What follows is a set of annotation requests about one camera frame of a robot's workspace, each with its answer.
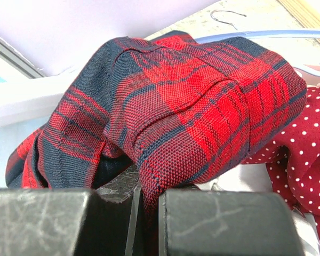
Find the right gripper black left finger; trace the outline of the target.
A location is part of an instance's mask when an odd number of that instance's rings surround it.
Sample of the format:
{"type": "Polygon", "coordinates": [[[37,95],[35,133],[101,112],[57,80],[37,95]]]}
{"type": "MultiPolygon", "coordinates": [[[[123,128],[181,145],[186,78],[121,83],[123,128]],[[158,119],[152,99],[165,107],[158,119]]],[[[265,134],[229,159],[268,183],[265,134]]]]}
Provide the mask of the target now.
{"type": "Polygon", "coordinates": [[[97,190],[0,189],[0,255],[141,255],[139,175],[97,190]]]}

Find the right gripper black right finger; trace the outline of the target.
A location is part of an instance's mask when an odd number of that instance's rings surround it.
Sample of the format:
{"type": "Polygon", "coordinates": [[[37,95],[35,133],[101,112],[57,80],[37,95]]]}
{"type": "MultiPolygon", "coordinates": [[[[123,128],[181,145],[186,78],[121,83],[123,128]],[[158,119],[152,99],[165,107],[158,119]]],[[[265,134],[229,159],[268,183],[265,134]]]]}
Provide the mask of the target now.
{"type": "Polygon", "coordinates": [[[159,198],[159,255],[303,255],[274,193],[169,189],[159,198]]]}

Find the red black plaid skirt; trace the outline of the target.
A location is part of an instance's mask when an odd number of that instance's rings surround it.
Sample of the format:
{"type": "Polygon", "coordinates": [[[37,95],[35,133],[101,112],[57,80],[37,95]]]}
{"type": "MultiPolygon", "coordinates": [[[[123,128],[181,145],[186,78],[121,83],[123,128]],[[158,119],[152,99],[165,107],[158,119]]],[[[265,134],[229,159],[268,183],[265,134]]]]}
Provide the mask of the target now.
{"type": "Polygon", "coordinates": [[[153,214],[166,189],[205,183],[259,150],[302,112],[306,89],[282,56],[243,37],[112,39],[11,154],[6,184],[98,188],[135,164],[153,214]]]}

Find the red polka dot garment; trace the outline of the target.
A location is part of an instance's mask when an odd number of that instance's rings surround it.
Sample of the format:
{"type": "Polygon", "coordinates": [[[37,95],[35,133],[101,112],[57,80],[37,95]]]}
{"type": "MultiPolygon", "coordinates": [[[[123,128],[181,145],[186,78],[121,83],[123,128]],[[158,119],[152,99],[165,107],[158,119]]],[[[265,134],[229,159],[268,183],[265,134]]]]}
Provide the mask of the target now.
{"type": "Polygon", "coordinates": [[[320,241],[320,86],[309,87],[301,114],[242,163],[264,163],[289,208],[314,216],[320,241]]]}

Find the light blue hanger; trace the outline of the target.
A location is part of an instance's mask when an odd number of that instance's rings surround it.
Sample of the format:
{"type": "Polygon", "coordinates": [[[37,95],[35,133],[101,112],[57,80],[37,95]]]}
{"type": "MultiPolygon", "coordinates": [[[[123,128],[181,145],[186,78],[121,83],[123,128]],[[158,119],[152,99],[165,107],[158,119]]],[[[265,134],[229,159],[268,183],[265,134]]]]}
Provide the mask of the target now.
{"type": "MultiPolygon", "coordinates": [[[[218,34],[212,36],[205,36],[195,39],[196,42],[203,44],[214,41],[220,41],[227,38],[244,37],[248,39],[258,38],[311,38],[320,39],[320,29],[278,29],[278,30],[256,30],[256,31],[239,31],[235,33],[218,34]]],[[[296,69],[312,75],[313,77],[320,77],[320,71],[307,65],[297,65],[296,69]]]]}

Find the white laundry basket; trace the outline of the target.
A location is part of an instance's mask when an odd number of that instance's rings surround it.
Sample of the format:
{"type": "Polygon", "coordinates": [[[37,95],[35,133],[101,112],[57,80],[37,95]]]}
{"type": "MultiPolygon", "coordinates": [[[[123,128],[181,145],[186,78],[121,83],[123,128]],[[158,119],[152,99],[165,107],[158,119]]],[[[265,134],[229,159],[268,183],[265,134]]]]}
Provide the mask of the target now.
{"type": "Polygon", "coordinates": [[[70,69],[59,75],[0,83],[0,188],[11,152],[44,124],[78,75],[70,69]]]}

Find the wooden clothes rack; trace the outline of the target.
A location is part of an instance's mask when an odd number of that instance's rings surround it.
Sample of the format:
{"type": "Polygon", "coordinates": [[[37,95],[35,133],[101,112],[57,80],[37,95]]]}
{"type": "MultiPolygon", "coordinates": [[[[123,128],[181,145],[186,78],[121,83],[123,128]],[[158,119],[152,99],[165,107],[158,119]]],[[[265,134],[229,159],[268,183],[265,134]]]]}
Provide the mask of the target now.
{"type": "Polygon", "coordinates": [[[278,2],[304,28],[320,29],[320,13],[318,13],[307,1],[278,0],[278,2]]]}

